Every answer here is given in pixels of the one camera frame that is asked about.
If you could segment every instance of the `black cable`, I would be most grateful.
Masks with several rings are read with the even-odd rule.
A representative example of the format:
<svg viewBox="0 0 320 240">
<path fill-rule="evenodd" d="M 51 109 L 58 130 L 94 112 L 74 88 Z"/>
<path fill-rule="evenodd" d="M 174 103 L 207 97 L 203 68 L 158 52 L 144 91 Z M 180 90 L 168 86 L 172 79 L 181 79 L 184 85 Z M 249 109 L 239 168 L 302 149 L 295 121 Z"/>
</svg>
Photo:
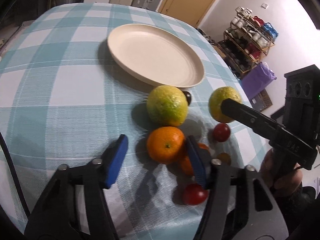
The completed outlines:
<svg viewBox="0 0 320 240">
<path fill-rule="evenodd" d="M 30 211 L 29 211 L 27 202 L 26 202 L 26 200 L 24 198 L 24 195 L 23 195 L 23 192 L 22 192 L 22 189 L 21 189 L 21 186 L 20 186 L 20 182 L 19 182 L 19 179 L 18 179 L 18 176 L 17 176 L 16 169 L 14 168 L 14 165 L 13 165 L 9 150 L 7 148 L 7 145 L 5 144 L 5 141 L 4 141 L 3 137 L 2 137 L 1 132 L 0 132 L 0 146 L 1 146 L 2 150 L 3 150 L 3 152 L 4 152 L 5 159 L 7 160 L 7 163 L 8 163 L 8 166 L 9 166 L 9 170 L 10 170 L 11 176 L 13 178 L 14 185 L 15 185 L 15 187 L 17 189 L 18 196 L 19 196 L 21 205 L 23 207 L 23 210 L 24 210 L 26 216 L 29 217 L 30 216 Z"/>
</svg>

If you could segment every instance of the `screw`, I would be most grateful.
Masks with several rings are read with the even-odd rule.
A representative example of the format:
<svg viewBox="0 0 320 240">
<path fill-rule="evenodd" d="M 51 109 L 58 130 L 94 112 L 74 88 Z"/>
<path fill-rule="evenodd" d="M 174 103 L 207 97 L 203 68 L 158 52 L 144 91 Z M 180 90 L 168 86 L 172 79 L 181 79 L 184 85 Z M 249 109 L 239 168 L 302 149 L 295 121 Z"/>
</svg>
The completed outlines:
<svg viewBox="0 0 320 240">
<path fill-rule="evenodd" d="M 68 165 L 64 163 L 59 165 L 58 170 L 65 171 L 67 168 L 69 168 Z"/>
<path fill-rule="evenodd" d="M 211 163 L 212 163 L 213 165 L 221 165 L 221 161 L 220 161 L 219 159 L 212 159 L 212 160 L 211 160 Z"/>
<path fill-rule="evenodd" d="M 101 158 L 95 158 L 92 160 L 92 163 L 97 165 L 97 164 L 101 164 L 102 163 L 102 159 Z"/>
<path fill-rule="evenodd" d="M 252 165 L 247 165 L 245 168 L 246 168 L 248 171 L 256 171 L 256 168 L 255 168 L 254 166 L 252 166 Z"/>
</svg>

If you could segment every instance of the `orange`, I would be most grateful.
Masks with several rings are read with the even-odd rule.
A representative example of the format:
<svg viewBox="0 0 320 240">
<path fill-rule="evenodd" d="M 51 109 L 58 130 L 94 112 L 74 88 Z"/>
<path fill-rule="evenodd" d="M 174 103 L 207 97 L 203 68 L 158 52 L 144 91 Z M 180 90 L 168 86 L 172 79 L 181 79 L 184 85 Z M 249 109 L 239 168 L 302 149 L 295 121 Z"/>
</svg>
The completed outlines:
<svg viewBox="0 0 320 240">
<path fill-rule="evenodd" d="M 160 127 L 148 137 L 149 156 L 162 164 L 176 162 L 186 154 L 183 132 L 173 126 Z"/>
<path fill-rule="evenodd" d="M 228 164 L 229 166 L 231 165 L 231 157 L 227 153 L 220 153 L 216 158 L 222 161 L 223 163 Z"/>
<path fill-rule="evenodd" d="M 209 151 L 209 147 L 205 145 L 204 143 L 198 143 L 198 146 L 201 149 L 205 149 Z M 190 159 L 188 156 L 184 156 L 180 161 L 179 161 L 180 167 L 183 170 L 183 172 L 188 175 L 188 176 L 194 176 L 193 173 L 193 168 L 190 162 Z"/>
</svg>

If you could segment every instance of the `plate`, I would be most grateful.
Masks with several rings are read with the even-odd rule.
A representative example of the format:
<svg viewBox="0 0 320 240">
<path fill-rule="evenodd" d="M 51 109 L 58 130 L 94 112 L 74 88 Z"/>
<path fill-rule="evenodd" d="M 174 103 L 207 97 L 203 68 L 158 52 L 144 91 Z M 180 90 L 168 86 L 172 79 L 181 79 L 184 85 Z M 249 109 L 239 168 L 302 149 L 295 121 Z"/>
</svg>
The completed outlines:
<svg viewBox="0 0 320 240">
<path fill-rule="evenodd" d="M 175 35 L 157 27 L 127 24 L 108 37 L 114 60 L 135 78 L 153 86 L 188 88 L 204 78 L 204 67 L 194 50 Z"/>
</svg>

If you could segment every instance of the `lime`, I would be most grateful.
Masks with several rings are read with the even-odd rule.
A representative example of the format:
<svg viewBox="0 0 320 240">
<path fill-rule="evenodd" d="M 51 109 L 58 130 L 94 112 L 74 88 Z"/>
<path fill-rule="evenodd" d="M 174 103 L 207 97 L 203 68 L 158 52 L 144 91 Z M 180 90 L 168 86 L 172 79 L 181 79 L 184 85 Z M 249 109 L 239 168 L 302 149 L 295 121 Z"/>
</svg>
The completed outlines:
<svg viewBox="0 0 320 240">
<path fill-rule="evenodd" d="M 221 103 L 223 100 L 231 98 L 238 103 L 241 103 L 241 96 L 237 90 L 232 87 L 221 87 L 216 89 L 210 96 L 209 99 L 209 111 L 214 120 L 218 122 L 232 122 L 233 119 L 224 115 L 221 112 Z"/>
<path fill-rule="evenodd" d="M 153 122 L 163 126 L 179 126 L 187 117 L 188 102 L 180 89 L 163 85 L 149 94 L 147 111 Z"/>
</svg>

